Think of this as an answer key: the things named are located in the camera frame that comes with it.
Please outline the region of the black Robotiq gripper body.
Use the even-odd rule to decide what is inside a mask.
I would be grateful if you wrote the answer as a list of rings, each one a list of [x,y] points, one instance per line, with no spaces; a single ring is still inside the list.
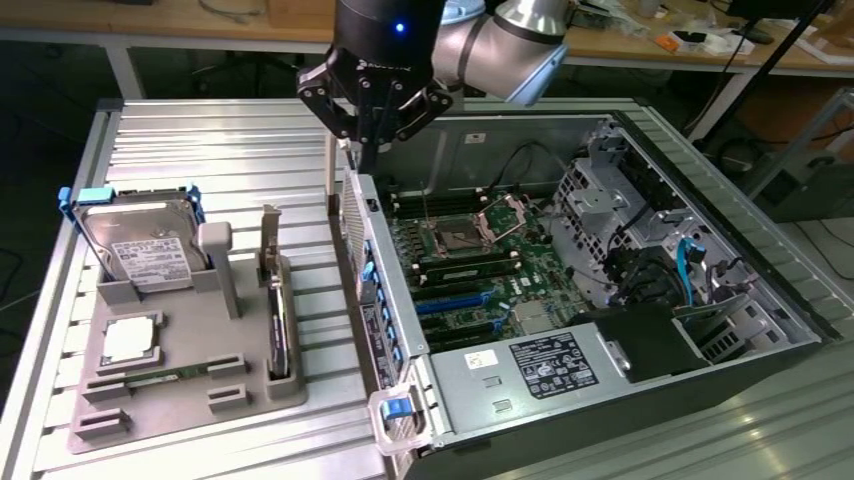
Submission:
[[[360,109],[398,108],[433,81],[442,1],[339,1],[327,69]]]

